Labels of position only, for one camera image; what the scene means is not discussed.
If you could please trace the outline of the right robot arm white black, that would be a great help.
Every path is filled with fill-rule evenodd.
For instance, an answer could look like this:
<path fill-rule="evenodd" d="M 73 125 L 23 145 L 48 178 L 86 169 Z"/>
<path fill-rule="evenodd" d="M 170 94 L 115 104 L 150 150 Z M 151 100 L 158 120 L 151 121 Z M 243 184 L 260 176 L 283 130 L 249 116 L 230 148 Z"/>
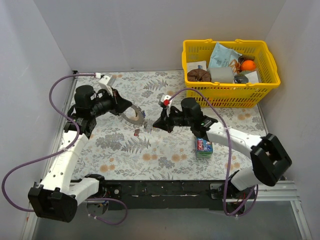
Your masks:
<path fill-rule="evenodd" d="M 228 178 L 226 192 L 232 199 L 239 198 L 255 185 L 273 187 L 292 165 L 291 158 L 274 134 L 259 136 L 225 127 L 217 119 L 204 115 L 192 97 L 181 101 L 181 109 L 172 105 L 169 95 L 162 96 L 159 105 L 162 112 L 153 127 L 168 133 L 174 127 L 189 127 L 195 137 L 231 147 L 251 159 L 250 167 Z"/>

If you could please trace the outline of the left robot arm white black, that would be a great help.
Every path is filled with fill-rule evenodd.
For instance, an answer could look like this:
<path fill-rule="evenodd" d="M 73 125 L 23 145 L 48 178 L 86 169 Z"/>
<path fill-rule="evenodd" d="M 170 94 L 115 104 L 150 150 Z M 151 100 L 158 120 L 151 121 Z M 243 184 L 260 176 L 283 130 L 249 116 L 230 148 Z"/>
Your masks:
<path fill-rule="evenodd" d="M 101 200 L 108 193 L 102 175 L 88 174 L 81 180 L 72 181 L 75 166 L 97 124 L 97 117 L 106 113 L 119 116 L 132 106 L 131 101 L 108 86 L 99 91 L 90 85 L 77 87 L 74 101 L 67 113 L 69 119 L 64 126 L 61 154 L 54 158 L 39 186 L 28 192 L 37 217 L 67 223 L 75 217 L 82 202 L 93 198 Z"/>

